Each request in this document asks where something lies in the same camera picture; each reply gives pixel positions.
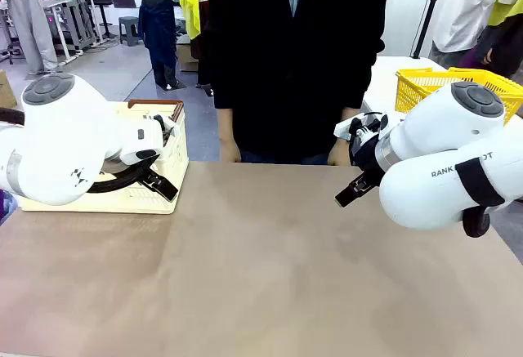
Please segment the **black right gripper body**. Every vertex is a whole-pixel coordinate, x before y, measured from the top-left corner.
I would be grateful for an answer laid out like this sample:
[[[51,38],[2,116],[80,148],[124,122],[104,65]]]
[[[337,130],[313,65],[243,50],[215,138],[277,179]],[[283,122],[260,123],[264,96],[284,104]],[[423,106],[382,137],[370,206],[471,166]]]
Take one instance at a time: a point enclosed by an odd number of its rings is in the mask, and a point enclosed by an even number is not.
[[[360,181],[380,181],[385,175],[375,156],[377,144],[377,133],[366,133],[363,136],[353,135],[349,141],[351,165],[361,170],[361,174],[358,176]]]

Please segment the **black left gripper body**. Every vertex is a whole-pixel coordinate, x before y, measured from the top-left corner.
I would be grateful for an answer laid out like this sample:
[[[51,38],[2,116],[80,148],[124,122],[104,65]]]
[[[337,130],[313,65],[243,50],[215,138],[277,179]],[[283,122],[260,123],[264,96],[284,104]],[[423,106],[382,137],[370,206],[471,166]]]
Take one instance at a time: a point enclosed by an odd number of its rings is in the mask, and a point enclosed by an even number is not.
[[[166,147],[169,138],[176,135],[176,123],[169,117],[163,116],[161,114],[156,114],[154,116],[154,120],[160,124],[163,135],[163,146]]]

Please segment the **person's left hand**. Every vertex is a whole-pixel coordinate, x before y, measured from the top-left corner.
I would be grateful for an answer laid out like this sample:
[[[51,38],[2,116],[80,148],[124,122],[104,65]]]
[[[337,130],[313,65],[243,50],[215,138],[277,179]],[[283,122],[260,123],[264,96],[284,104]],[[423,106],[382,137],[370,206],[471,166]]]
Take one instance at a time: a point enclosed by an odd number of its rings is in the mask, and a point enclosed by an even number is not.
[[[338,138],[329,152],[327,164],[329,166],[348,167],[351,165],[349,143]]]

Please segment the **person's right hand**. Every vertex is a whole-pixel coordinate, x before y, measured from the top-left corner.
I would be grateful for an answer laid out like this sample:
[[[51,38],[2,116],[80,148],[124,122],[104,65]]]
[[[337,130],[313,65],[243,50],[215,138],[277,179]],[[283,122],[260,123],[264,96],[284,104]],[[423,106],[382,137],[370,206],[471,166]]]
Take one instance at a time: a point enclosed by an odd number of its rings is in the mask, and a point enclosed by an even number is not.
[[[241,152],[234,139],[220,139],[220,160],[224,163],[240,163]]]

